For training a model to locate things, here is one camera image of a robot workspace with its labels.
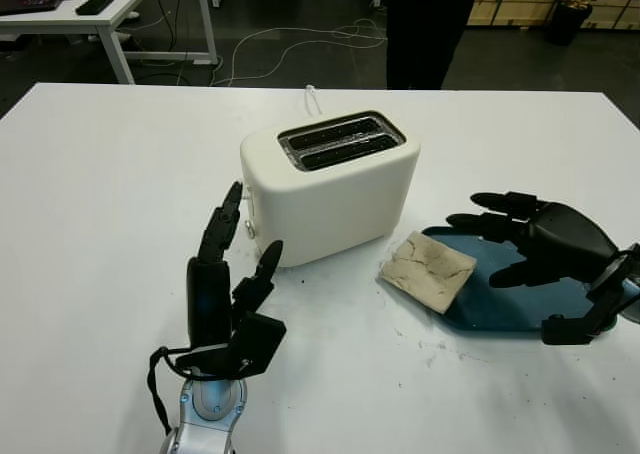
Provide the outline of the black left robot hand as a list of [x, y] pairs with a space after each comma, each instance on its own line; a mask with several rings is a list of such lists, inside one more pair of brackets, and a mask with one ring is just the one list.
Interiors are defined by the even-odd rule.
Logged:
[[193, 349], [226, 344], [248, 315], [255, 313], [274, 289], [272, 277], [284, 243], [272, 242], [259, 258], [254, 274], [230, 285], [224, 259], [240, 219], [243, 184], [236, 181], [216, 207], [197, 254], [187, 265], [188, 335]]

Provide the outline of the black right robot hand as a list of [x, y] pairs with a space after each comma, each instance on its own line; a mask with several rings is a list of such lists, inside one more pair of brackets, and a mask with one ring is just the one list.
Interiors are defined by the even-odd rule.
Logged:
[[494, 288], [533, 287], [565, 277], [591, 283], [619, 252], [596, 223], [566, 204], [517, 192], [475, 193], [471, 200], [486, 211], [451, 214], [447, 223], [487, 241], [508, 241], [524, 257], [491, 274]]

